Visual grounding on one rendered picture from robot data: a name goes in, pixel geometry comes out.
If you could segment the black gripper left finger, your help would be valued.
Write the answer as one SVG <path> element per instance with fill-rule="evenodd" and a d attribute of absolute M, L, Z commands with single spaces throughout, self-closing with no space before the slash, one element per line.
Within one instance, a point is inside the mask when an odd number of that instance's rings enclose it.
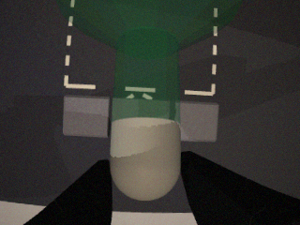
<path fill-rule="evenodd" d="M 112 212 L 112 170 L 99 160 L 23 225 L 112 225 Z"/>

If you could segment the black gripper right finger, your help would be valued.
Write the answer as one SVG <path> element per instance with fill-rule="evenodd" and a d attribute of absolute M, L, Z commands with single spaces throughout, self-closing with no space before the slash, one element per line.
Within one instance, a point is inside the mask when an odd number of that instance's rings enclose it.
<path fill-rule="evenodd" d="M 300 225 L 300 199 L 181 151 L 180 173 L 198 225 Z"/>

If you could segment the green glass bottle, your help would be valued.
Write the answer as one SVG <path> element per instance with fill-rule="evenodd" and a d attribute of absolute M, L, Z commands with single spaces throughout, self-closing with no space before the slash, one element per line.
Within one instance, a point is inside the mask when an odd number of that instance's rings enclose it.
<path fill-rule="evenodd" d="M 244 0 L 55 0 L 115 50 L 109 168 L 129 198 L 168 194 L 180 173 L 179 52 L 217 34 Z"/>

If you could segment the grey blocks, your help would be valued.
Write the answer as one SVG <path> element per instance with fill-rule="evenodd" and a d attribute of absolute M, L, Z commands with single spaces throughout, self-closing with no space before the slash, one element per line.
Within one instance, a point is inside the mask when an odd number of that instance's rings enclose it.
<path fill-rule="evenodd" d="M 112 132 L 112 97 L 64 96 L 63 134 L 108 138 Z M 210 142 L 217 139 L 218 105 L 181 101 L 181 140 Z"/>

